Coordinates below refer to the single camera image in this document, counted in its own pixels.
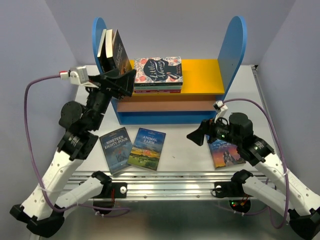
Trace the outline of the A Tale of Two Cities book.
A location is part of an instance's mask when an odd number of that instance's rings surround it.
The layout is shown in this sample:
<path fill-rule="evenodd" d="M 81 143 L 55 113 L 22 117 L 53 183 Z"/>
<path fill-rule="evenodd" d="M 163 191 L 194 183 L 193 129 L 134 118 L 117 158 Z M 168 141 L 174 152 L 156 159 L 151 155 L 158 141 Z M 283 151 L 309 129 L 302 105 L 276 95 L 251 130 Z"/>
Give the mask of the A Tale of Two Cities book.
<path fill-rule="evenodd" d="M 120 75 L 132 70 L 130 60 L 117 29 L 108 29 L 106 31 L 105 53 L 108 67 L 111 70 L 118 69 Z"/>

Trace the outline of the Three Days to See book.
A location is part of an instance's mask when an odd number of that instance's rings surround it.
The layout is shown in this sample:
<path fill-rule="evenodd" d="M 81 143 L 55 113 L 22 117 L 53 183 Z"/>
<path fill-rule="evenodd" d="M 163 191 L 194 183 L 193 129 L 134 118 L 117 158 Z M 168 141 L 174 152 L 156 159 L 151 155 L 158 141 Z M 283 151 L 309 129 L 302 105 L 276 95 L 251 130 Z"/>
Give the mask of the Three Days to See book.
<path fill-rule="evenodd" d="M 98 59 L 98 63 L 100 65 L 101 68 L 101 72 L 105 73 L 105 60 L 106 60 L 106 53 L 105 53 L 105 39 L 106 39 L 106 29 L 102 30 L 101 33 L 101 38 L 100 38 L 100 42 L 99 42 L 99 46 L 98 46 L 98 51 L 97 51 L 97 59 Z"/>

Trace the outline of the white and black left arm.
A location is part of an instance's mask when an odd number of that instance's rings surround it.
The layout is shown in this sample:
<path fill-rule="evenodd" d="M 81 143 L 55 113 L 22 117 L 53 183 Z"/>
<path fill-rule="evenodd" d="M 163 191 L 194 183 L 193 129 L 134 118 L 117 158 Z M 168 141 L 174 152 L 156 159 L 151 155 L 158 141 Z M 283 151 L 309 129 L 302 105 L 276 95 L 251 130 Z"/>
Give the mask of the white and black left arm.
<path fill-rule="evenodd" d="M 96 145 L 98 136 L 94 132 L 100 128 L 111 100 L 132 96 L 135 76 L 135 70 L 120 73 L 118 69 L 88 75 L 84 66 L 57 75 L 61 80 L 84 87 L 88 96 L 85 104 L 69 101 L 62 107 L 58 123 L 65 132 L 48 169 L 44 175 L 37 176 L 37 186 L 29 197 L 10 210 L 34 235 L 52 237 L 76 208 L 86 207 L 87 200 L 93 197 L 111 193 L 112 179 L 101 171 L 94 172 L 68 193 L 63 190 Z"/>

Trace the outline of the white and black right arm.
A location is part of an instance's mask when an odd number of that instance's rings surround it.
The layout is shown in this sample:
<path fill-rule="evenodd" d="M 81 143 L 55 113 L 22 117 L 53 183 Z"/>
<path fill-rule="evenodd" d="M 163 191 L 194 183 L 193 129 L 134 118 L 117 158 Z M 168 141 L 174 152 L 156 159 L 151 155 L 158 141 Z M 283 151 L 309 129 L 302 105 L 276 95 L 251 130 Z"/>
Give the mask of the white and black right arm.
<path fill-rule="evenodd" d="M 213 143 L 221 140 L 236 146 L 241 158 L 264 174 L 276 189 L 258 181 L 252 173 L 236 172 L 230 182 L 231 192 L 243 193 L 259 199 L 285 218 L 292 230 L 304 240 L 313 239 L 320 232 L 320 196 L 303 184 L 262 138 L 254 135 L 253 123 L 244 113 L 232 113 L 229 122 L 223 118 L 204 119 L 199 128 L 186 137 L 202 146 L 205 137 Z"/>

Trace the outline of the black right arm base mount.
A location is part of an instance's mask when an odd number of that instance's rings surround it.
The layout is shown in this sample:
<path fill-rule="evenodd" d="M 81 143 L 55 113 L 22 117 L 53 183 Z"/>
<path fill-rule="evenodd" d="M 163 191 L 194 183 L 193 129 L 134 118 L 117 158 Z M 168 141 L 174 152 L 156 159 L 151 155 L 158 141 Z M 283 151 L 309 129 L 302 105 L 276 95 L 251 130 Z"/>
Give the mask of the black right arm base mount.
<path fill-rule="evenodd" d="M 211 190 L 211 195 L 213 197 L 231 198 L 231 197 L 244 197 L 245 192 L 243 185 L 246 183 L 247 179 L 253 177 L 254 175 L 242 169 L 237 171 L 230 179 L 230 181 L 216 181 L 214 187 Z"/>

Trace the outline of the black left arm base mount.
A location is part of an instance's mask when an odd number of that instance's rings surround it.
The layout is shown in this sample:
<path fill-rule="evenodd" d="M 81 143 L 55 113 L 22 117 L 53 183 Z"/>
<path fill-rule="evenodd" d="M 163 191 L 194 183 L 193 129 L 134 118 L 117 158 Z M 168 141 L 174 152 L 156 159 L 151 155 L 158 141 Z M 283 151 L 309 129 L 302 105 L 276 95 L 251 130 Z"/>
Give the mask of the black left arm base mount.
<path fill-rule="evenodd" d="M 112 182 L 104 186 L 100 194 L 94 199 L 125 199 L 127 197 L 128 184 L 126 182 Z"/>

